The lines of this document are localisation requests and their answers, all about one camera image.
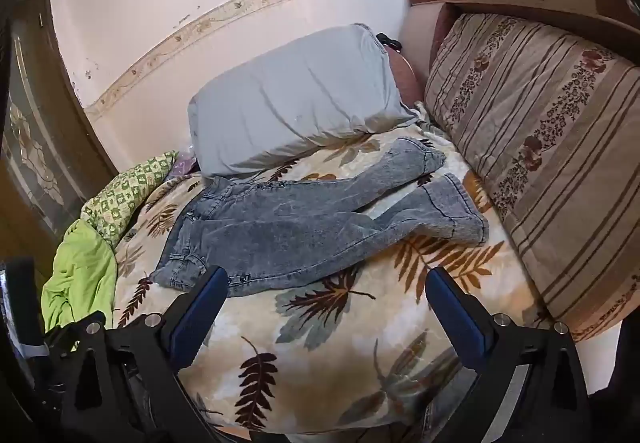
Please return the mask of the grey acid-wash denim pants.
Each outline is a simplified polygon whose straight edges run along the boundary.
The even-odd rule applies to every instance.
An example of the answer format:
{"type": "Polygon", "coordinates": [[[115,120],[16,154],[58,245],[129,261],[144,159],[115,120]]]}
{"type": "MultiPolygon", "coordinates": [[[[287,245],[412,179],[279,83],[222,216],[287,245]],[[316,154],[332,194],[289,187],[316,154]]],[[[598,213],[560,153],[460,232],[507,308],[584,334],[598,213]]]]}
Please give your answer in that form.
{"type": "Polygon", "coordinates": [[[479,246],[489,225],[454,174],[413,189],[382,214],[364,208],[432,174],[445,155],[401,137],[367,170],[343,180],[248,183],[216,176],[182,210],[151,275],[188,291],[212,267],[229,296],[303,287],[419,234],[479,246]]]}

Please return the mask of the wooden glass-panel door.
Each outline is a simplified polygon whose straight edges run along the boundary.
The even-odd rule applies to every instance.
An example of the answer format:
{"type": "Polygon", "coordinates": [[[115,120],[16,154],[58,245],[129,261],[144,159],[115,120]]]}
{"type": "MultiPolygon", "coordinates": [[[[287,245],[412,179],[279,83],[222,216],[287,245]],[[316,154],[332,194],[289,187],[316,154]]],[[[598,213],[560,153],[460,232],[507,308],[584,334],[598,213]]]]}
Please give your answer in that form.
{"type": "Polygon", "coordinates": [[[21,0],[10,25],[8,103],[1,122],[1,256],[31,257],[44,281],[67,227],[116,170],[68,80],[49,0],[21,0]]]}

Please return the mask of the leaf-pattern cream blanket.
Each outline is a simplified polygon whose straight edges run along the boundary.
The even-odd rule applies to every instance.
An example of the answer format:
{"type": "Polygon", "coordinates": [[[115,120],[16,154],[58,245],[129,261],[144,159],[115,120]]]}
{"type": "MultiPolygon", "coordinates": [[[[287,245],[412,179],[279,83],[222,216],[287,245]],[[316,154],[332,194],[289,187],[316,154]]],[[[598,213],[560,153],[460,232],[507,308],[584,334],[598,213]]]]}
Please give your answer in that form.
{"type": "Polygon", "coordinates": [[[444,395],[458,368],[424,295],[433,267],[492,313],[522,325],[542,319],[497,212],[454,144],[415,125],[405,134],[444,153],[444,171],[488,221],[486,243],[413,236],[308,287],[229,299],[180,375],[210,423],[305,434],[409,421],[422,402],[444,395]]]}

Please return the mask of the maroon pillow behind grey pillow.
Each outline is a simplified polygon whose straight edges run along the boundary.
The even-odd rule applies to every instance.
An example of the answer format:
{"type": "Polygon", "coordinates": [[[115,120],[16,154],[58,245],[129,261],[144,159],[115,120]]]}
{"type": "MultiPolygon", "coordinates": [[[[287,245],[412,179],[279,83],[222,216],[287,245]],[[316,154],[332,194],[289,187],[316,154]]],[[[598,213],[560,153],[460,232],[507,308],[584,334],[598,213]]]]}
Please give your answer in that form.
{"type": "Polygon", "coordinates": [[[412,108],[422,99],[418,79],[416,79],[412,67],[404,56],[387,45],[385,45],[385,51],[390,59],[390,69],[392,70],[402,103],[412,108]]]}

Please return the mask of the striped floral beige cushion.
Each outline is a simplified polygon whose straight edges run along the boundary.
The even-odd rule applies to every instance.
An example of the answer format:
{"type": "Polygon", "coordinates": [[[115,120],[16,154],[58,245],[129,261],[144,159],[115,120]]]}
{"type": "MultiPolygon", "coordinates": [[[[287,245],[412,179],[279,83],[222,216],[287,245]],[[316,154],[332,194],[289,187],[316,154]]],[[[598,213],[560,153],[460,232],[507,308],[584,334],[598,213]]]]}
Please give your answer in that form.
{"type": "Polygon", "coordinates": [[[587,340],[639,303],[639,69],[565,30],[465,14],[425,105],[480,178],[547,312],[587,340]]]}

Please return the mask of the light grey pillow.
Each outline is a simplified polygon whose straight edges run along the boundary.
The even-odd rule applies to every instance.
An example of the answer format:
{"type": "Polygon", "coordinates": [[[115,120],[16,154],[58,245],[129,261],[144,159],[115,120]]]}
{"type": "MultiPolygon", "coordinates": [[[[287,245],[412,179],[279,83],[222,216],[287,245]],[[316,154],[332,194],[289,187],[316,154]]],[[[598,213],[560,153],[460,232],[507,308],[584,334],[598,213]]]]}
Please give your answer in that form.
{"type": "Polygon", "coordinates": [[[308,34],[221,73],[191,98],[188,117],[207,177],[253,174],[414,119],[363,24],[308,34]]]}

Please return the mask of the green patterned quilt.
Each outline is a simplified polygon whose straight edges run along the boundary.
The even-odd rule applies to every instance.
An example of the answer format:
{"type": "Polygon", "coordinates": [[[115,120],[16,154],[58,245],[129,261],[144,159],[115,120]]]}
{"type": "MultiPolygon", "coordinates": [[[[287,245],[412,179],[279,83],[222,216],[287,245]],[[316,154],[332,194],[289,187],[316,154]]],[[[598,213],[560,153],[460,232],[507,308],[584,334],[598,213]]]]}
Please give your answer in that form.
{"type": "Polygon", "coordinates": [[[90,198],[55,251],[52,275],[41,290],[44,329],[101,312],[113,322],[115,248],[134,212],[163,183],[178,157],[170,150],[120,172],[90,198]]]}

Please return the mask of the small black object behind pillow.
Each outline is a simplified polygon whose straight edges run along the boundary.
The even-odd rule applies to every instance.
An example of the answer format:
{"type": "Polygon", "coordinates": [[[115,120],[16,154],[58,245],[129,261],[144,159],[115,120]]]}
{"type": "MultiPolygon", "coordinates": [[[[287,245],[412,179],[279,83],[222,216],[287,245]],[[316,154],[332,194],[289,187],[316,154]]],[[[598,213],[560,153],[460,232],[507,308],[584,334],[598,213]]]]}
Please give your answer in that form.
{"type": "Polygon", "coordinates": [[[399,41],[391,39],[389,36],[386,36],[385,33],[378,33],[376,35],[376,38],[383,44],[386,45],[390,48],[392,48],[394,51],[398,51],[400,52],[402,49],[402,45],[399,41]]]}

